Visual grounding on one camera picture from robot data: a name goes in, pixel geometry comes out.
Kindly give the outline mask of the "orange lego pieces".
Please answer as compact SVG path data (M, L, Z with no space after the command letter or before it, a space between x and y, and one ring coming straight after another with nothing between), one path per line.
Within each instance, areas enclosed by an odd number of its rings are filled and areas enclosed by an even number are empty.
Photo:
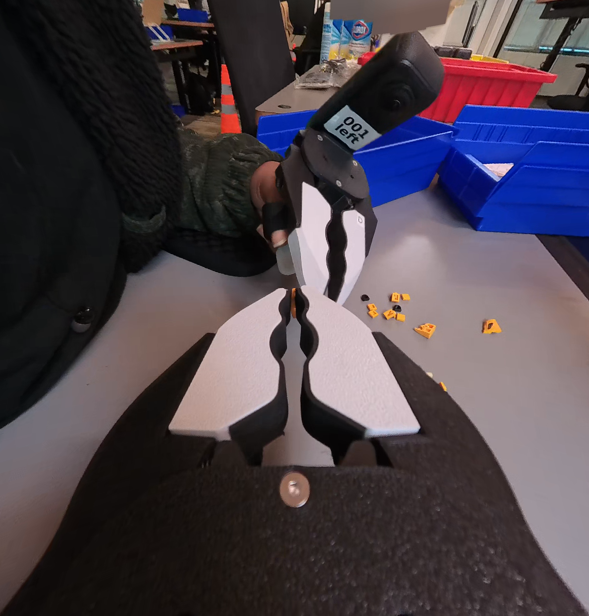
M408 299L392 300L391 288L373 291L367 285L355 292L357 311L367 324L381 331L413 358L451 394L478 388L505 369L503 352L510 342L508 322L479 289L435 287L411 291ZM370 297L363 303L360 296ZM400 304L402 312L392 310Z

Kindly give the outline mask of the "red storage bin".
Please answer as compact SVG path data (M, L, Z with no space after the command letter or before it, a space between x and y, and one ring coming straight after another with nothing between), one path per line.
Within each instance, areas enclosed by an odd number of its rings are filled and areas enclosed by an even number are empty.
M467 105L529 107L540 88L557 78L528 66L432 55L432 67L444 67L444 81L437 99L418 116L447 124L454 123Z

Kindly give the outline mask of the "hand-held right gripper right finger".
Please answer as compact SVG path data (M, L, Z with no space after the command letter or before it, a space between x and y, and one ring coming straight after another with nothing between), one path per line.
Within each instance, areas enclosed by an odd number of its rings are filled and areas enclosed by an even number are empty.
M318 441L420 432L374 332L314 287L297 289L300 347L306 360L301 417Z

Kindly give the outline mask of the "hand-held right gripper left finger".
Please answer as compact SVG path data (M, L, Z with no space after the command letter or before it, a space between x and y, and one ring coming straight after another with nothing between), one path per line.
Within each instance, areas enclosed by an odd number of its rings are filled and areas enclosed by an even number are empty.
M232 441L232 429L275 401L284 351L289 292L279 288L227 320L216 332L168 429L171 434Z

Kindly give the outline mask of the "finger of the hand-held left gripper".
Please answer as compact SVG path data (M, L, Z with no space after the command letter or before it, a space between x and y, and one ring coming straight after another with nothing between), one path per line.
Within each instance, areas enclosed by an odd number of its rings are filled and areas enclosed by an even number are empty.
M329 225L329 298L343 305L359 279L366 258L365 218L344 210Z
M329 296L329 243L331 206L314 186L301 185L300 224L291 232L291 258L301 287L313 287Z

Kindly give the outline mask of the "black office chair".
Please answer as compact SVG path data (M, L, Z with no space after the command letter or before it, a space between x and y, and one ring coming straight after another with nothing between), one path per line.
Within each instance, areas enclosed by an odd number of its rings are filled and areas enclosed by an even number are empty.
M576 64L576 68L584 70L575 94L553 96L547 100L547 105L552 110L589 112L589 63Z

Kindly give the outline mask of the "orange traffic cone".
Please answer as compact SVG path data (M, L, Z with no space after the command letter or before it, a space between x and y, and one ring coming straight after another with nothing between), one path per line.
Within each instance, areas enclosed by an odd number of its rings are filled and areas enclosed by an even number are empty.
M230 75L226 64L221 65L221 133L242 133L242 127L232 91Z

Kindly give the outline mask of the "dark divider panel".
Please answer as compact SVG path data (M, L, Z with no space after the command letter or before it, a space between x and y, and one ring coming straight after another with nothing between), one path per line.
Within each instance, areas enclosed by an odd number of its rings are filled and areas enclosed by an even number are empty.
M295 80L279 1L208 1L245 134L256 108Z

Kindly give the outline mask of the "clear bag of parts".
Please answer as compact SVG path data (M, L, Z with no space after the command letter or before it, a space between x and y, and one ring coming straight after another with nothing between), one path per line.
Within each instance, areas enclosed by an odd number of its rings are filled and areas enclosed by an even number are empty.
M337 58L313 66L302 76L297 76L295 89L328 90L341 88L361 68L357 60Z

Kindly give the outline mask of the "person's left hand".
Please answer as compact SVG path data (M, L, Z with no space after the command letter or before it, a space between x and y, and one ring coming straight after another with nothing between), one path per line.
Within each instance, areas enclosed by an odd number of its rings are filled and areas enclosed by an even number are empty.
M279 168L278 161L267 161L255 170L250 181L250 195L259 217L260 223L257 232L263 239L264 236L264 209L267 204L284 204L283 196L276 185L276 171Z

